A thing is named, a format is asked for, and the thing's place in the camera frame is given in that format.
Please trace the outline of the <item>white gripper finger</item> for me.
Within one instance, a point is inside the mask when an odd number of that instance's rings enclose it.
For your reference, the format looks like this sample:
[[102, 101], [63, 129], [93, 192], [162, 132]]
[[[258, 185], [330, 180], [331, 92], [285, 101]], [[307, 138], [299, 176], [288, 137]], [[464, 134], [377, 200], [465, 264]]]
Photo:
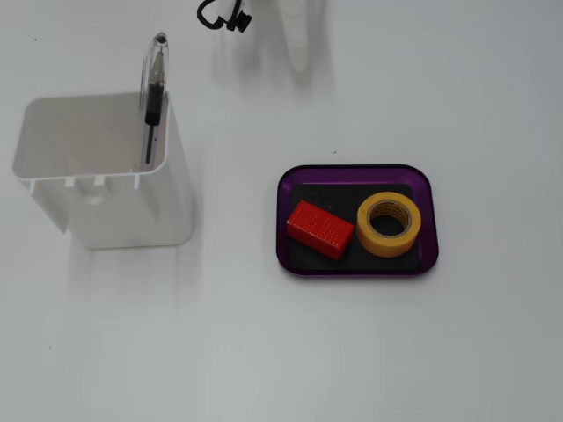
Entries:
[[309, 34], [307, 2], [305, 0], [278, 0], [289, 60], [296, 73], [303, 73], [309, 65]]

